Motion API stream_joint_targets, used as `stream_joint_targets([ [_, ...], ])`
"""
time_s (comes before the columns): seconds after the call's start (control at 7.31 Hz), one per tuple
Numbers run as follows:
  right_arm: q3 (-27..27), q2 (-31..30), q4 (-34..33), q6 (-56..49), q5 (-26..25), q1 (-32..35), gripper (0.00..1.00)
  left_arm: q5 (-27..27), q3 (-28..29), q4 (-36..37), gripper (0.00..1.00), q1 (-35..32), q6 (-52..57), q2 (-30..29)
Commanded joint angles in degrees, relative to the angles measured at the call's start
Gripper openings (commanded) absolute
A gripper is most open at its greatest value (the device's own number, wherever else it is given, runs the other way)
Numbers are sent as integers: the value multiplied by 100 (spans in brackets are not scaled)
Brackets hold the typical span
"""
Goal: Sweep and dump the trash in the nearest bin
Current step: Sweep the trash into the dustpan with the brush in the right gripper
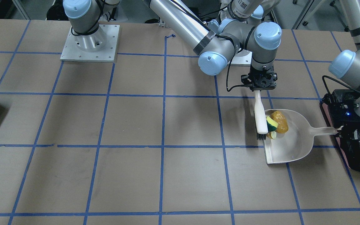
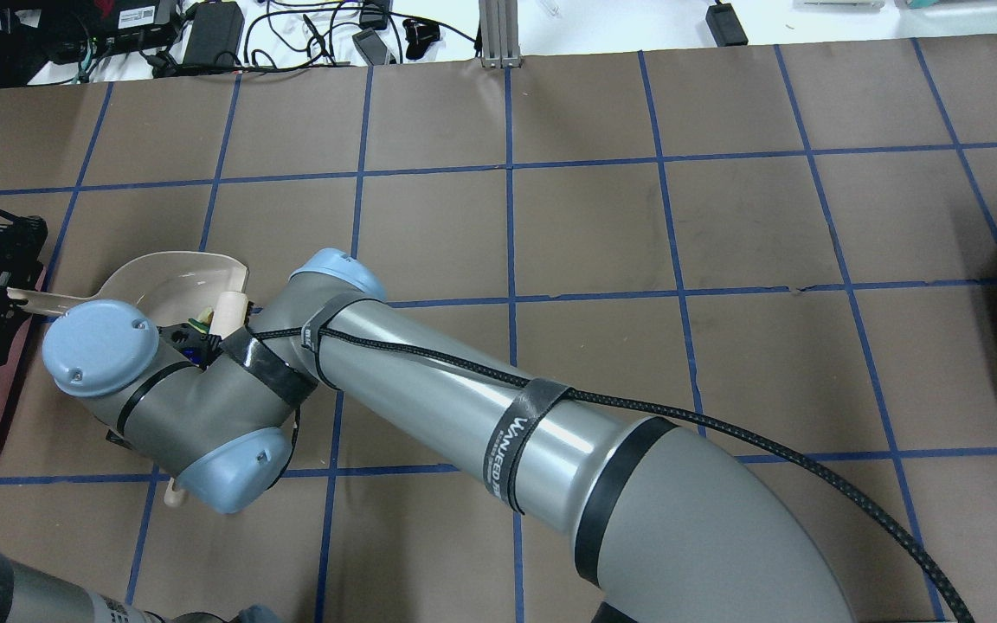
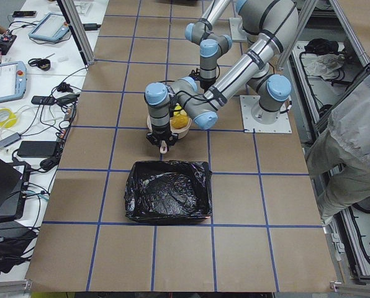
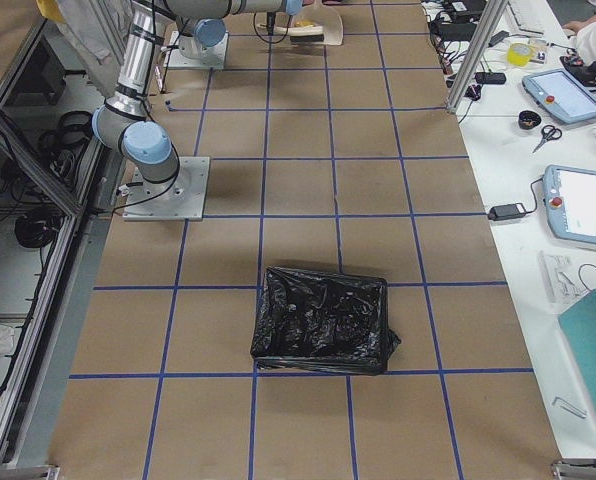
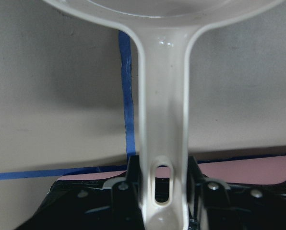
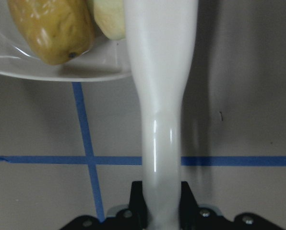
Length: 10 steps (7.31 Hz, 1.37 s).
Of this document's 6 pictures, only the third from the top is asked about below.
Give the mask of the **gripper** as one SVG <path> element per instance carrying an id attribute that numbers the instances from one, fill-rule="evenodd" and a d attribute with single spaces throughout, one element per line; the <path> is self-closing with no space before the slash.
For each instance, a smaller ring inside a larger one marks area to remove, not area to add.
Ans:
<path id="1" fill-rule="evenodd" d="M 203 90 L 208 90 L 215 83 L 214 70 L 192 70 L 189 76 L 198 81 Z"/>
<path id="2" fill-rule="evenodd" d="M 148 132 L 146 138 L 152 145 L 157 146 L 158 148 L 162 147 L 163 143 L 165 143 L 167 148 L 169 148 L 177 142 L 178 135 L 177 133 L 173 132 L 165 132 L 163 134 L 158 134 L 157 132 Z"/>

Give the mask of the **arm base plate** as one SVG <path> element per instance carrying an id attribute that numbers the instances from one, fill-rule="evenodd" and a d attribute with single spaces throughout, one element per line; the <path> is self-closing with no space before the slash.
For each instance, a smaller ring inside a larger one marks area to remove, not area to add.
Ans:
<path id="1" fill-rule="evenodd" d="M 234 42 L 247 43 L 247 33 L 243 29 L 243 20 L 241 17 L 229 18 L 229 27 Z"/>
<path id="2" fill-rule="evenodd" d="M 276 112 L 267 112 L 259 105 L 259 96 L 240 96 L 245 133 L 292 133 L 286 104 Z"/>

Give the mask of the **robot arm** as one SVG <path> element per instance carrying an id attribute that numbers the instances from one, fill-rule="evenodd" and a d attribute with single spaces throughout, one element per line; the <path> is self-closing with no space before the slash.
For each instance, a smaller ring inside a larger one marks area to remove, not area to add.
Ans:
<path id="1" fill-rule="evenodd" d="M 217 35 L 213 25 L 228 6 L 228 1 L 212 1 L 195 23 L 187 25 L 185 38 L 199 46 L 199 84 L 186 76 L 171 84 L 150 83 L 144 93 L 151 130 L 147 140 L 166 153 L 178 140 L 172 132 L 170 117 L 180 105 L 202 130 L 217 121 L 217 111 L 245 84 L 261 97 L 260 107 L 277 112 L 291 91 L 288 79 L 269 73 L 269 61 L 289 46 L 298 25 L 293 1 L 237 1 L 236 13 L 243 30 L 256 41 L 221 78 L 216 76 L 217 60 L 232 47 L 228 35 Z"/>
<path id="2" fill-rule="evenodd" d="M 203 15 L 185 29 L 186 40 L 199 46 L 200 68 L 198 80 L 204 91 L 207 91 L 217 79 L 217 60 L 232 47 L 228 35 L 217 35 L 213 25 L 222 15 L 230 1 L 212 1 Z"/>

